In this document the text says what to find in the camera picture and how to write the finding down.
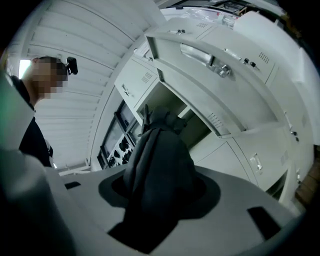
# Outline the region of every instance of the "short hair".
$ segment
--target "short hair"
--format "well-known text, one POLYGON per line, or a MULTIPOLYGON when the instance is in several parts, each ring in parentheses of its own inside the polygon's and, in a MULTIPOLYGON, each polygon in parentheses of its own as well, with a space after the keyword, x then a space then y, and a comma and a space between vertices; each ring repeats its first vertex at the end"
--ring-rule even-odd
POLYGON ((54 64, 54 69, 56 69, 56 74, 58 76, 62 76, 62 81, 66 81, 68 79, 68 70, 66 65, 58 58, 44 56, 40 57, 39 60, 54 64))

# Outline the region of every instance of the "headset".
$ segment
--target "headset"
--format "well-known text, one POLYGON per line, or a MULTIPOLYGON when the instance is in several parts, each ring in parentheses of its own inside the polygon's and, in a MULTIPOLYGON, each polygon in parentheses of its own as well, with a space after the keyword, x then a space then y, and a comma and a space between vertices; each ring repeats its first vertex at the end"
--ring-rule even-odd
POLYGON ((66 69, 68 70, 68 75, 78 74, 77 59, 73 57, 66 58, 66 69))

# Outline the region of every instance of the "black clothing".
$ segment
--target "black clothing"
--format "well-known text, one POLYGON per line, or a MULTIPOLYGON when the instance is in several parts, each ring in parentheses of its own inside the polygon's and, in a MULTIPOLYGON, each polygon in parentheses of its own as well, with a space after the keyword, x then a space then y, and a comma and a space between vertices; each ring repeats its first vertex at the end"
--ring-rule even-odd
POLYGON ((109 235, 149 254, 197 199, 193 160, 178 134, 186 123, 164 107, 145 110, 142 137, 123 174, 128 205, 109 235))
MULTIPOLYGON (((35 110, 34 107, 30 104, 30 96, 22 80, 14 75, 11 77, 11 79, 13 85, 20 93, 22 98, 26 101, 30 108, 32 108, 32 110, 35 110)), ((36 123, 35 117, 33 117, 27 130, 25 131, 19 150, 21 150, 21 152, 25 154, 36 157, 43 164, 43 166, 52 167, 45 138, 36 123)))

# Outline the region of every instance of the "man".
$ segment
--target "man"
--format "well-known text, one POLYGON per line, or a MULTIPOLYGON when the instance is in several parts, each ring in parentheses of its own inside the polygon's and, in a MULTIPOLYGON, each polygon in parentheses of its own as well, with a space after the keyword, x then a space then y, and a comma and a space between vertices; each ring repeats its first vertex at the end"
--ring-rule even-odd
MULTIPOLYGON (((68 70, 65 64, 54 57, 34 58, 25 71, 22 79, 11 77, 15 88, 26 103, 35 110, 36 104, 50 93, 55 93, 57 87, 62 87, 63 81, 68 80, 68 70)), ((47 147, 45 138, 33 117, 28 126, 19 149, 40 160, 45 167, 52 167, 50 157, 52 148, 47 147)))

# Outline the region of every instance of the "white ceiling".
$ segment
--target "white ceiling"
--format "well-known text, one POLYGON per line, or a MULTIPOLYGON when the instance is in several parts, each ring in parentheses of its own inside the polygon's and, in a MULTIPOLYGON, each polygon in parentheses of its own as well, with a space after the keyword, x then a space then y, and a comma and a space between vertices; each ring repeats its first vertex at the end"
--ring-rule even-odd
POLYGON ((77 60, 78 74, 69 76, 63 92, 36 106, 36 122, 53 148, 58 168, 90 158, 125 54, 162 19, 151 0, 52 0, 21 27, 8 48, 13 73, 20 59, 77 60))

